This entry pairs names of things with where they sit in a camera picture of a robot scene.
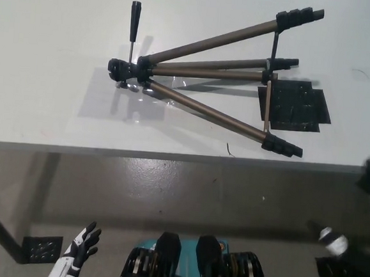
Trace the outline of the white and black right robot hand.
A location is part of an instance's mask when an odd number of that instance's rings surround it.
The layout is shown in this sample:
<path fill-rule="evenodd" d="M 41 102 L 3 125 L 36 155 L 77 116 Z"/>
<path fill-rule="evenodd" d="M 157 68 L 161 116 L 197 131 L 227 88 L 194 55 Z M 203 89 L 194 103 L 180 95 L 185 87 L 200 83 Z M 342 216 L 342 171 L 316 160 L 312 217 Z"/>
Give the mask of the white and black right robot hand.
<path fill-rule="evenodd" d="M 368 195 L 370 204 L 370 158 L 364 163 L 362 176 L 357 184 Z M 313 220 L 308 221 L 307 227 L 332 256 L 370 275 L 370 254 L 352 244 L 344 234 Z"/>

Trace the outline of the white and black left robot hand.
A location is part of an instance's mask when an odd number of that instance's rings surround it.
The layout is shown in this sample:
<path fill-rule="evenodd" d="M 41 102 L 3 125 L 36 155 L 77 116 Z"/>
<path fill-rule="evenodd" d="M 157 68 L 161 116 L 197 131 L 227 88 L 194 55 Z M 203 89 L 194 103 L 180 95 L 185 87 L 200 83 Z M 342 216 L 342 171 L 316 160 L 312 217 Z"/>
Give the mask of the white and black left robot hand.
<path fill-rule="evenodd" d="M 72 240 L 48 277 L 79 277 L 84 263 L 98 251 L 95 245 L 99 242 L 102 231 L 100 228 L 96 229 L 96 225 L 97 222 L 92 222 Z"/>

